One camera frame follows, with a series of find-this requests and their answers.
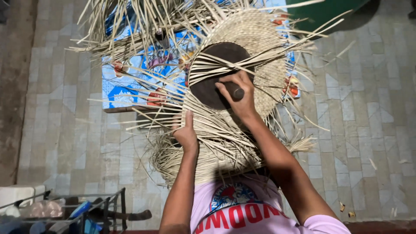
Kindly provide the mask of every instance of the person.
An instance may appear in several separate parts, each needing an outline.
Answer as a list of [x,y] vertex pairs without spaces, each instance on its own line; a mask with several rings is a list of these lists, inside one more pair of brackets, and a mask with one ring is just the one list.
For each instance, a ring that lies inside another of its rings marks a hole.
[[[222,82],[234,82],[245,92],[233,101]],[[185,127],[173,136],[183,147],[183,157],[169,192],[160,223],[161,234],[350,234],[313,187],[299,162],[276,138],[254,106],[254,85],[244,71],[220,78],[215,84],[246,125],[275,181],[280,185],[299,224],[282,212],[276,185],[260,175],[246,175],[224,183],[194,185],[198,141],[193,130],[193,113],[188,111]]]

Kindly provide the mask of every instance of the wooden handle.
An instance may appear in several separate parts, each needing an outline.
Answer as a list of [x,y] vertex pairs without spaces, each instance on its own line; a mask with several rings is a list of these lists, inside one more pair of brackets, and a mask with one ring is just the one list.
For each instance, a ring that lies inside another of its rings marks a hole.
[[236,83],[224,82],[227,91],[235,101],[240,101],[244,97],[244,90]]

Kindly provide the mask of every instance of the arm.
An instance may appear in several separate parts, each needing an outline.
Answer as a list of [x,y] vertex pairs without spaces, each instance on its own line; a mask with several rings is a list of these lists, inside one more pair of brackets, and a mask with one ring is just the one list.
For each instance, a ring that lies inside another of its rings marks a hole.
[[254,86],[247,74],[240,71],[235,75],[223,77],[220,81],[232,81],[244,90],[243,99],[234,102],[223,84],[215,84],[228,100],[235,114],[253,134],[267,167],[282,188],[299,223],[303,225],[307,218],[316,214],[324,214],[337,219],[335,213],[315,190],[299,162],[271,133],[256,112],[253,98]]
[[191,231],[198,141],[193,130],[193,113],[190,110],[186,113],[185,121],[185,127],[173,133],[183,147],[183,156],[179,172],[163,209],[160,234],[188,234]]

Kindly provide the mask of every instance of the cloth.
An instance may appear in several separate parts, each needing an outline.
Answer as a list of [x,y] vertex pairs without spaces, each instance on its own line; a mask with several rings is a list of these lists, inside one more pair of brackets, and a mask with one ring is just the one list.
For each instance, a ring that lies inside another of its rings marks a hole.
[[195,187],[191,231],[195,234],[351,234],[327,215],[308,218],[303,226],[282,211],[277,187],[264,176],[234,178]]

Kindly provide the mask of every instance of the hand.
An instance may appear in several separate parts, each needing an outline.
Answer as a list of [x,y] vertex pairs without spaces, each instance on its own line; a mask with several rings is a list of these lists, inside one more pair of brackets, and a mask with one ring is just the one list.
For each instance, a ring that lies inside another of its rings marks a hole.
[[228,75],[220,78],[220,82],[231,81],[238,84],[244,90],[244,97],[240,101],[234,101],[222,83],[215,83],[215,86],[220,90],[221,94],[230,103],[234,113],[241,119],[243,123],[247,123],[253,118],[257,118],[258,113],[254,108],[254,85],[250,81],[245,71],[239,71],[233,75]]
[[[178,129],[179,126],[173,126],[172,129]],[[185,116],[185,127],[180,128],[173,132],[173,137],[183,147],[183,153],[197,153],[198,152],[198,140],[196,139],[196,133],[193,129],[193,112],[188,110]]]

